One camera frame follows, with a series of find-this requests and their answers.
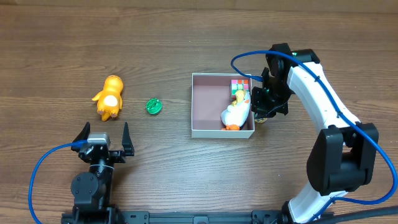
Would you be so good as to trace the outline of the white plush duck yellow hat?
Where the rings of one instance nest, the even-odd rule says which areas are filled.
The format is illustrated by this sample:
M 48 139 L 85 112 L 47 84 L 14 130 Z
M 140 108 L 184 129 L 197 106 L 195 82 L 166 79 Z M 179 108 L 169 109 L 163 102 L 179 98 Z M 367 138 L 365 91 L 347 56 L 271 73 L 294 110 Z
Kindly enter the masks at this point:
M 223 131 L 239 131 L 245 124 L 250 107 L 251 97 L 247 90 L 237 90 L 236 99 L 221 113 Z

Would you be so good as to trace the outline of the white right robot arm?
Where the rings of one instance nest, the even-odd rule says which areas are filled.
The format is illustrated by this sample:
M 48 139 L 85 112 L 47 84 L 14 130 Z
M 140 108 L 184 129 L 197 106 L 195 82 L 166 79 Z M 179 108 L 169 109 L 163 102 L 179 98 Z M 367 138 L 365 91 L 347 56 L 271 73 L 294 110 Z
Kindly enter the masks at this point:
M 251 110 L 257 119 L 287 114 L 295 94 L 311 118 L 317 140 L 307 160 L 308 183 L 286 201 L 278 223 L 306 223 L 333 197 L 342 197 L 370 183 L 376 149 L 356 129 L 377 141 L 372 123 L 363 124 L 338 98 L 328 83 L 320 60 L 311 49 L 292 51 L 274 44 L 266 54 L 262 87 L 254 87 Z

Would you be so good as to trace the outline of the white cardboard box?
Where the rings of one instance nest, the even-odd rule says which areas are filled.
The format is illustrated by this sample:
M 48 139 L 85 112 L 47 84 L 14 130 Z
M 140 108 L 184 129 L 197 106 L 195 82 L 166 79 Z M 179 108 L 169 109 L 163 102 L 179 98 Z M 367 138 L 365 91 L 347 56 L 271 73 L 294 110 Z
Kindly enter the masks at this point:
M 252 111 L 239 131 L 224 131 L 221 113 L 232 102 L 231 81 L 252 81 L 237 73 L 192 74 L 192 138 L 248 139 L 255 131 Z

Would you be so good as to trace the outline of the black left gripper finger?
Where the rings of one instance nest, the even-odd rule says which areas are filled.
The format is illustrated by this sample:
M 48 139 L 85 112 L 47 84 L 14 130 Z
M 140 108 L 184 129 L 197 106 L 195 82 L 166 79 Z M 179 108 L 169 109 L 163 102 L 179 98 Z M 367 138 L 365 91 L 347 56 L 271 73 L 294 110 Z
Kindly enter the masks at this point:
M 122 146 L 126 156 L 134 156 L 134 146 L 131 141 L 129 126 L 127 122 L 124 123 Z
M 78 136 L 72 141 L 72 143 L 76 143 L 79 141 L 83 141 L 83 140 L 87 140 L 88 136 L 90 134 L 90 123 L 86 122 L 85 126 L 83 127 L 83 129 L 81 130 L 81 132 L 78 134 Z M 72 146 L 71 150 L 75 151 L 75 152 L 79 152 L 81 148 L 81 144 L 76 145 L 76 146 Z

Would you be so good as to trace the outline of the colourful puzzle cube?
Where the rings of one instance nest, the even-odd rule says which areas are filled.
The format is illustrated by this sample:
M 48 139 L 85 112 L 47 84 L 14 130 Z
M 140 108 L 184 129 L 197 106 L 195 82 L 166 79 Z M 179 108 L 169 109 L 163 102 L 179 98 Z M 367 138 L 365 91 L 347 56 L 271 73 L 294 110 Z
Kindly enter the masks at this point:
M 232 79 L 230 83 L 231 99 L 236 99 L 236 92 L 238 90 L 249 91 L 249 80 L 247 79 Z

